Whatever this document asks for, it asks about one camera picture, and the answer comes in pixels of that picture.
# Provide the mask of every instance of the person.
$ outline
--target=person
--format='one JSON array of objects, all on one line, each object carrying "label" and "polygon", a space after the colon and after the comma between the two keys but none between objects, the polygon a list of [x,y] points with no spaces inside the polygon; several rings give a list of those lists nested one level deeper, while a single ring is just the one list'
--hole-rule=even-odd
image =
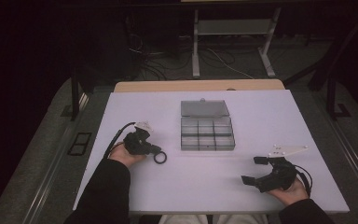
[{"label": "person", "polygon": [[[130,223],[129,168],[144,159],[145,155],[131,155],[123,143],[115,145],[109,157],[102,159],[95,169],[76,210],[64,223]],[[298,179],[289,189],[274,189],[268,194],[285,205],[279,213],[282,224],[334,224],[332,219],[309,198]]]}]

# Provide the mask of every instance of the floor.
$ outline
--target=floor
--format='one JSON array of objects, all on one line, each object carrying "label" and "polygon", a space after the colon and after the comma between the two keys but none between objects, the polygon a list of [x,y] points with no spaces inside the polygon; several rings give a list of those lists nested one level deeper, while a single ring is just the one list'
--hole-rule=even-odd
[{"label": "floor", "polygon": [[[192,79],[191,41],[188,36],[182,36],[180,43],[177,55],[167,56],[158,49],[149,48],[148,54],[142,56],[143,68],[134,80]],[[202,38],[200,79],[267,78],[257,55],[257,48],[262,43],[262,38],[249,36]],[[317,62],[330,45],[328,41],[311,42],[307,47],[304,43],[302,36],[273,40],[268,56],[276,78],[285,80]],[[331,218],[337,224],[358,223],[358,175],[344,153],[351,147],[358,156],[358,104],[345,87],[338,85],[337,103],[344,104],[351,116],[332,121],[324,110],[325,88],[316,92],[307,88],[311,75],[286,89],[294,95],[312,137],[351,209],[347,214],[333,214]],[[94,93],[84,95],[80,114],[71,121],[68,111],[70,80],[62,83],[0,200],[0,223],[62,223],[71,213],[110,91],[111,88],[97,87]],[[66,152],[77,133],[91,133],[86,153],[68,156]],[[271,222],[279,223],[276,218]]]}]

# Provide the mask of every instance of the black sleeve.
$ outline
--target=black sleeve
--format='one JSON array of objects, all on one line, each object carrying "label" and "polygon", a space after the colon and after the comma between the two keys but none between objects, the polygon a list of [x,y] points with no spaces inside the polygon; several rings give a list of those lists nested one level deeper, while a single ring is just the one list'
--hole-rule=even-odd
[{"label": "black sleeve", "polygon": [[334,224],[333,220],[312,199],[285,207],[279,217],[282,224]]},{"label": "black sleeve", "polygon": [[65,220],[70,223],[129,223],[130,171],[119,161],[103,159]]}]

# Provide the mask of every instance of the person's left hand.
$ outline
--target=person's left hand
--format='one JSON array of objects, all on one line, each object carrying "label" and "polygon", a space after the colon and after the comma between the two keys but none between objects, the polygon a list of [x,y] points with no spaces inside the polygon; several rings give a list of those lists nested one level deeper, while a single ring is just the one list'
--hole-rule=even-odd
[{"label": "person's left hand", "polygon": [[109,155],[109,160],[119,161],[130,168],[138,161],[142,161],[146,158],[146,155],[131,155],[125,148],[124,143],[118,143],[113,146],[113,150]]}]

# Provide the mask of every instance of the table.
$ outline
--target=table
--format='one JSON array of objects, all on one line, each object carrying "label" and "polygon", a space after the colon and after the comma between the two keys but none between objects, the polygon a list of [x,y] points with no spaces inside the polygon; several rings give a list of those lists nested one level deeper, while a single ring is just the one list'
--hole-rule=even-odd
[{"label": "table", "polygon": [[[233,151],[181,151],[180,102],[200,98],[226,101],[236,140]],[[277,200],[241,183],[241,175],[260,177],[271,172],[270,166],[254,164],[253,157],[267,156],[274,144],[308,146],[307,151],[287,160],[312,174],[311,198],[323,210],[349,211],[291,92],[274,79],[118,83],[106,106],[76,202],[116,132],[128,122],[145,120],[155,130],[148,141],[162,147],[168,160],[155,164],[149,157],[131,167],[133,215],[281,210]],[[133,131],[125,130],[118,141]]]}]

